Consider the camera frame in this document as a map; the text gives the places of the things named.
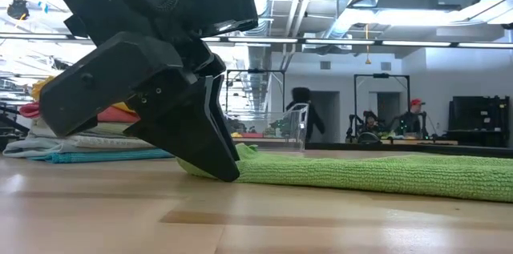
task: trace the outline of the black robotic claw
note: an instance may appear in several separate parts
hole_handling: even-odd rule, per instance
[[[72,33],[98,48],[48,83],[40,112],[57,135],[124,101],[125,132],[233,181],[239,159],[219,104],[224,63],[200,40],[258,23],[253,0],[64,0]]]

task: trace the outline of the wooden table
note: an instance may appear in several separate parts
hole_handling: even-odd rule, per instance
[[[393,152],[310,152],[368,158]],[[2,254],[507,253],[513,205],[0,159]]]
[[[389,139],[382,139],[383,144],[393,144],[394,145],[452,145],[457,146],[458,141],[452,140],[421,140],[421,139],[395,139],[394,141],[390,141]]]

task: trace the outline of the red cap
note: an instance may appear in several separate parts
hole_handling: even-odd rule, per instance
[[[416,106],[416,105],[424,105],[424,103],[421,99],[412,99],[410,105]]]

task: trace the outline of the yellow cloth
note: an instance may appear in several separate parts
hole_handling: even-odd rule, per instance
[[[30,93],[30,96],[34,98],[34,100],[39,101],[39,96],[41,95],[41,89],[42,86],[48,84],[51,80],[53,80],[54,77],[50,76],[43,81],[38,81],[34,85],[32,85],[32,92]]]
[[[34,100],[39,101],[39,96],[41,95],[42,87],[44,85],[48,84],[48,82],[50,82],[53,79],[54,79],[54,77],[50,76],[50,77],[46,78],[45,80],[39,81],[39,82],[35,83],[34,85],[32,85],[32,92],[30,93],[30,96],[32,98],[34,98]],[[127,113],[135,114],[135,111],[129,109],[127,104],[125,104],[125,103],[115,103],[112,106],[120,109],[121,111],[126,111]]]

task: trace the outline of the white cloth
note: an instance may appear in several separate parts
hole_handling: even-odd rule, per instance
[[[81,132],[83,136],[95,136],[104,138],[134,139],[123,135],[124,129],[129,127],[126,123],[98,123],[97,127]],[[38,137],[57,138],[57,135],[48,127],[43,119],[33,119],[30,125],[30,133]]]
[[[126,151],[153,148],[140,139],[113,139],[73,135],[65,139],[34,137],[8,143],[3,151],[5,157],[39,157],[53,153]]]

